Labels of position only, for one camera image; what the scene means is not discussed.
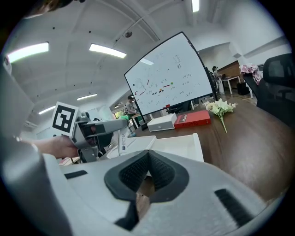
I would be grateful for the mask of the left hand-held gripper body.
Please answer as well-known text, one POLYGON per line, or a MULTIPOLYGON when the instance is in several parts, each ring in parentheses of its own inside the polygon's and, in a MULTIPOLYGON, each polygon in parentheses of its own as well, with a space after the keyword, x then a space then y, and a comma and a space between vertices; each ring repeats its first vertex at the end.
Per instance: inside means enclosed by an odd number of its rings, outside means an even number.
POLYGON ((95 162, 98 154, 98 144, 91 140, 95 138, 87 125, 91 124, 86 112, 80 112, 76 106, 57 102, 52 116, 52 130, 55 134, 68 136, 76 146, 81 162, 95 162))

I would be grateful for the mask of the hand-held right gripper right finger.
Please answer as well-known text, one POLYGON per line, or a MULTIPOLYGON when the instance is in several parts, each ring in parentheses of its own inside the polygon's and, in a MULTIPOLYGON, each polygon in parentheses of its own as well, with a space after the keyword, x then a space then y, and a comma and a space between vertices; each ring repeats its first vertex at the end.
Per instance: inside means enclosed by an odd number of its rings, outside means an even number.
POLYGON ((221 169, 149 151, 155 192, 136 226, 138 236, 248 236, 275 211, 221 169))

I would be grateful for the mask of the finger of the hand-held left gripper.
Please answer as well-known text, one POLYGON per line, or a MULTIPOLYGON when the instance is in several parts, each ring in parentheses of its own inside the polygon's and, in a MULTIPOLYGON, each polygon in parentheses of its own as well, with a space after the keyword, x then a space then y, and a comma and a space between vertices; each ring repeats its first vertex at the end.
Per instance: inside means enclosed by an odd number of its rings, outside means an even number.
POLYGON ((88 123, 90 130, 89 138, 94 137, 97 140, 97 145, 100 148, 104 148, 109 145, 106 143, 105 138, 99 138, 100 136, 107 136, 110 133, 114 133, 118 130, 123 130, 128 126, 129 121, 127 119, 114 119, 106 121, 93 121, 88 123))

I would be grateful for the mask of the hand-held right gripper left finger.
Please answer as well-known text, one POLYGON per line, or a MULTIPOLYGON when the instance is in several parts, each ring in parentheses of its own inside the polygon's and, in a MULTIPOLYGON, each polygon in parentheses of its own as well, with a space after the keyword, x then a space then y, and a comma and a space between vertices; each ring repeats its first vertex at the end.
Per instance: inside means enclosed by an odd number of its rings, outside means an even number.
POLYGON ((57 226, 53 236, 148 236, 148 218, 139 218, 136 171, 148 162, 148 151, 80 165, 59 167, 44 156, 57 226))

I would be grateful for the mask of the person's left hand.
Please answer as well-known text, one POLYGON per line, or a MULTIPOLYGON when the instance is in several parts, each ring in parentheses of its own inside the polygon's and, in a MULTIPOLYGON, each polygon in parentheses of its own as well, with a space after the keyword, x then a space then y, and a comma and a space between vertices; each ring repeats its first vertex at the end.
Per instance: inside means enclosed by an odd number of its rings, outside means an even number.
POLYGON ((78 149, 68 136, 55 136, 52 140, 52 155, 57 159, 75 158, 78 156, 78 149))

